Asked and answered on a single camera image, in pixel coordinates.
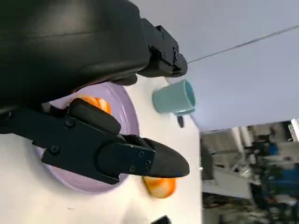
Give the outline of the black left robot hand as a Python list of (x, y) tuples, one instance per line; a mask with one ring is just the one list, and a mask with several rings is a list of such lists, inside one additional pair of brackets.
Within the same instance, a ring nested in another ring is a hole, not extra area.
[(0, 132), (44, 148), (42, 162), (108, 184), (120, 174), (189, 174), (174, 149), (121, 134), (108, 113), (76, 98), (50, 101), (105, 82), (180, 77), (188, 69), (177, 41), (128, 0), (3, 0), (0, 3)]

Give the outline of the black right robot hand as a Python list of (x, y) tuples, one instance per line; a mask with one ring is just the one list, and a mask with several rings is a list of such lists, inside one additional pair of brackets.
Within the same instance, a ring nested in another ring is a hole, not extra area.
[(168, 216), (165, 215), (165, 216), (162, 216), (162, 217), (154, 220), (150, 224), (171, 224), (171, 220), (169, 219)]

